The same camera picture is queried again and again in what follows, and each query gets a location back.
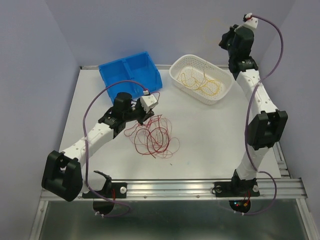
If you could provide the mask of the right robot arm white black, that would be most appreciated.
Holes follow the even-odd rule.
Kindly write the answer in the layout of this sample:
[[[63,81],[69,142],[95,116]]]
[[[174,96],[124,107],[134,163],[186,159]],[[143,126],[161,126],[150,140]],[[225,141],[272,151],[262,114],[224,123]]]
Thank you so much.
[[[245,120],[245,153],[230,181],[216,181],[212,192],[221,198],[259,196],[257,173],[265,155],[284,131],[288,114],[279,110],[264,88],[258,65],[251,57],[252,26],[233,25],[222,35],[219,46],[228,52],[228,68],[248,100]]]

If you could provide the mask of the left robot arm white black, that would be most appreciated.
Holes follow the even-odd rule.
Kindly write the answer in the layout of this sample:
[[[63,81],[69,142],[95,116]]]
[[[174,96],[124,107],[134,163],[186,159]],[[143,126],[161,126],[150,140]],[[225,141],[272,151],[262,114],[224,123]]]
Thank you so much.
[[[132,103],[132,95],[120,92],[113,106],[98,120],[90,130],[84,130],[84,136],[72,146],[61,152],[53,150],[48,156],[41,181],[43,189],[71,202],[80,193],[95,192],[100,197],[111,193],[111,177],[101,171],[96,173],[105,180],[98,180],[94,188],[89,184],[89,158],[102,146],[115,139],[128,122],[137,121],[142,125],[154,116],[154,107],[158,99],[150,93],[139,97]]]

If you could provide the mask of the blue plastic divided bin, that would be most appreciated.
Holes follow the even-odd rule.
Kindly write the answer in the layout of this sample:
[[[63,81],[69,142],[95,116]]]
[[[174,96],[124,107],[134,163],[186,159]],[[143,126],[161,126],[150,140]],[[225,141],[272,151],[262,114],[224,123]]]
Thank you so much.
[[[111,101],[120,92],[126,92],[133,98],[143,95],[143,89],[133,82],[140,83],[149,92],[155,92],[163,87],[161,75],[148,52],[140,52],[131,56],[120,58],[98,66],[99,73],[106,87],[124,80],[107,90]]]

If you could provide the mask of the white perforated plastic basket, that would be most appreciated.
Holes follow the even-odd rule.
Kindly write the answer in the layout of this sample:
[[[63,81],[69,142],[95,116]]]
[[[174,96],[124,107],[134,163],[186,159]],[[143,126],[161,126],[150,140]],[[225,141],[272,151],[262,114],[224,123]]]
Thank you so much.
[[[222,68],[193,54],[186,54],[169,68],[173,85],[205,105],[222,100],[234,78]]]

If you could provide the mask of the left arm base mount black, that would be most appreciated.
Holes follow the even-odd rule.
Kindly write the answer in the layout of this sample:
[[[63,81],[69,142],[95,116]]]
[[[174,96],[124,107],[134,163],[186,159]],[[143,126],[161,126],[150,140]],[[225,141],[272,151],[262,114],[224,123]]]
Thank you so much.
[[[95,175],[99,176],[98,179],[94,179],[95,194],[91,190],[82,193],[84,199],[102,199],[100,196],[108,199],[126,199],[127,198],[127,186],[126,182],[113,182],[112,178],[98,170],[93,171]]]

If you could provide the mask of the aluminium front rail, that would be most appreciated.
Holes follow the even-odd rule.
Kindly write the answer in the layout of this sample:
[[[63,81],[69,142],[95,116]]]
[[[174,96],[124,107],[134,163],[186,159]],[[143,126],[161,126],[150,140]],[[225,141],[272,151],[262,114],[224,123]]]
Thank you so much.
[[[205,180],[124,180],[127,183],[126,193],[119,190],[115,194],[117,201],[211,201],[211,200],[242,200],[244,196],[250,200],[272,200],[275,186],[271,179],[258,179],[257,186],[251,193],[239,196],[218,196],[213,190],[216,179]],[[306,199],[307,193],[301,179],[276,178],[276,200]],[[41,201],[64,201],[55,194],[43,190]]]

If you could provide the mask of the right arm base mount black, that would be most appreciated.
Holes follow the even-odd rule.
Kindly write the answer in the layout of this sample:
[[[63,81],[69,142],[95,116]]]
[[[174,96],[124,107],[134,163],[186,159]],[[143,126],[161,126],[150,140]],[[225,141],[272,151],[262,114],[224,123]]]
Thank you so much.
[[[258,187],[257,178],[240,179],[236,170],[230,181],[216,181],[213,185],[211,192],[218,198],[244,197],[245,194],[260,196],[259,189],[254,190],[254,187]]]

